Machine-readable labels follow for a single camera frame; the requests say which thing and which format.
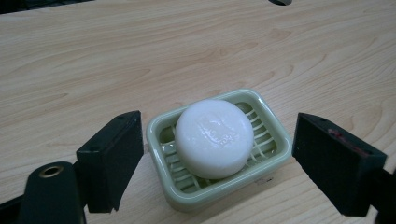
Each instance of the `plastic soap dish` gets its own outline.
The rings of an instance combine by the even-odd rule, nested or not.
[[[179,211],[195,210],[240,189],[274,171],[291,156],[290,136],[257,92],[242,89],[211,99],[233,103],[246,114],[253,126],[254,146],[244,168],[238,173],[223,179],[203,179],[191,174],[176,152],[175,127],[188,105],[154,118],[147,128],[148,150],[166,200]]]

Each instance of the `table surface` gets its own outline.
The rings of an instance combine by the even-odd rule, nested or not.
[[[0,203],[118,114],[144,131],[165,111],[239,88],[291,137],[298,112],[329,119],[396,167],[393,0],[97,0],[0,16]],[[203,210],[166,202],[149,153],[119,212],[89,223],[373,223],[343,217],[294,158]]]

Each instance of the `black clamp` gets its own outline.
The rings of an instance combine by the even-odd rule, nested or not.
[[[143,156],[140,112],[119,115],[77,151],[33,171],[24,195],[0,205],[1,223],[86,223],[90,213],[118,210]]]

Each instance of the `dark hole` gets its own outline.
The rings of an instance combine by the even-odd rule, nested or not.
[[[44,175],[54,175],[59,171],[58,167],[51,167],[44,172]]]
[[[291,4],[292,0],[268,0],[278,6],[287,6]]]
[[[64,168],[62,166],[51,166],[40,172],[42,178],[49,178],[58,175]]]
[[[100,147],[90,147],[90,151],[99,151]]]

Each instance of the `green soap dish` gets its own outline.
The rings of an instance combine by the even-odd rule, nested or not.
[[[274,171],[291,156],[290,136],[257,92],[241,89],[211,99],[233,103],[246,114],[254,130],[254,146],[246,165],[238,173],[223,179],[203,179],[191,174],[176,152],[175,127],[188,105],[154,118],[146,133],[148,150],[165,198],[178,211],[195,210],[240,189]]]

